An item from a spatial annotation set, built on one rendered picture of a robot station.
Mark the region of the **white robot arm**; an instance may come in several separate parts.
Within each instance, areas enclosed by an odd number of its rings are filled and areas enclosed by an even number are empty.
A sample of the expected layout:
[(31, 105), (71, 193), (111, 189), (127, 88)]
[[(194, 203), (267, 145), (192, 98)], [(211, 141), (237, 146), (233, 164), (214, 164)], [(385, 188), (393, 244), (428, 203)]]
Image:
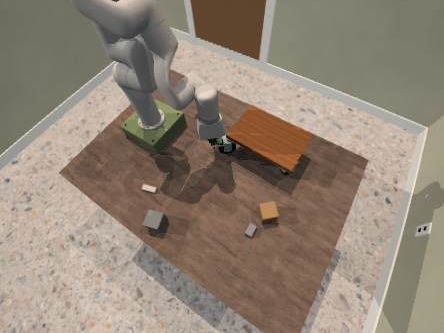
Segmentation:
[[(195, 99), (195, 119), (204, 125), (219, 120), (217, 90), (199, 75), (189, 73), (172, 87), (169, 71), (178, 41), (156, 0), (71, 2), (92, 20), (107, 55), (117, 62), (113, 78), (137, 113), (142, 129), (154, 130), (164, 123), (165, 115), (151, 94), (157, 87), (173, 109), (183, 110)], [(139, 33), (143, 39), (137, 37)]]

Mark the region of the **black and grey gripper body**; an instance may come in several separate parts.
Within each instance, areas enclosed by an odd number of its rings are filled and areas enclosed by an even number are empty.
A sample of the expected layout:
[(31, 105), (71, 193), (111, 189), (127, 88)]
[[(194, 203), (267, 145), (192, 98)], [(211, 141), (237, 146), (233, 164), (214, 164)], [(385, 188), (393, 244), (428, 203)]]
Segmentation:
[(201, 140), (219, 138), (224, 136), (224, 124), (219, 113), (219, 120), (213, 125), (204, 125), (197, 119), (198, 135)]

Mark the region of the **brown wooden dolly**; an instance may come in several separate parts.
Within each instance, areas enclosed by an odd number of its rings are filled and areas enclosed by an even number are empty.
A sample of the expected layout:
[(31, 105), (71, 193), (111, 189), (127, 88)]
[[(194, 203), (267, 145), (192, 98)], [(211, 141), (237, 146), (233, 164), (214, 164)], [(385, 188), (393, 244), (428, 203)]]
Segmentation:
[(213, 149), (218, 147), (220, 153), (229, 154), (236, 150), (238, 144), (273, 163), (284, 175), (288, 175), (299, 166), (297, 161), (312, 136), (313, 134), (250, 105), (226, 136), (217, 138)]

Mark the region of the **tan cardboard box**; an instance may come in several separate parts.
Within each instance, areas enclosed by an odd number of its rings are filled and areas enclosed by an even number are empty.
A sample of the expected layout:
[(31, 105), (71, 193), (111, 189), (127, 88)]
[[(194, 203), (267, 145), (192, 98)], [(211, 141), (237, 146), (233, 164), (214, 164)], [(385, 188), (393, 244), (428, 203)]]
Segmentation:
[[(261, 223), (275, 221), (279, 217), (274, 201), (259, 204), (258, 212), (259, 212)], [(269, 219), (269, 218), (272, 218), (272, 219)]]

